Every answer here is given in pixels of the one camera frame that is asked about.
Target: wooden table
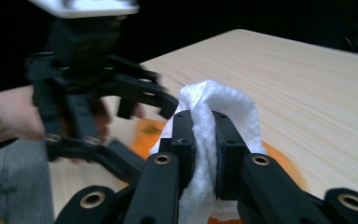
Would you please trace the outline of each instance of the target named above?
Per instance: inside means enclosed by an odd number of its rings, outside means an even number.
[[[304,177],[302,189],[320,198],[331,188],[358,191],[358,54],[234,30],[143,65],[160,73],[174,96],[186,84],[206,79],[242,91],[255,100],[262,140],[295,164]],[[116,108],[116,99],[105,100]],[[129,143],[134,123],[115,119],[112,135]],[[56,211],[86,187],[69,192],[61,184],[67,171],[52,166]],[[80,179],[89,178],[79,173]],[[119,188],[115,181],[111,186]]]

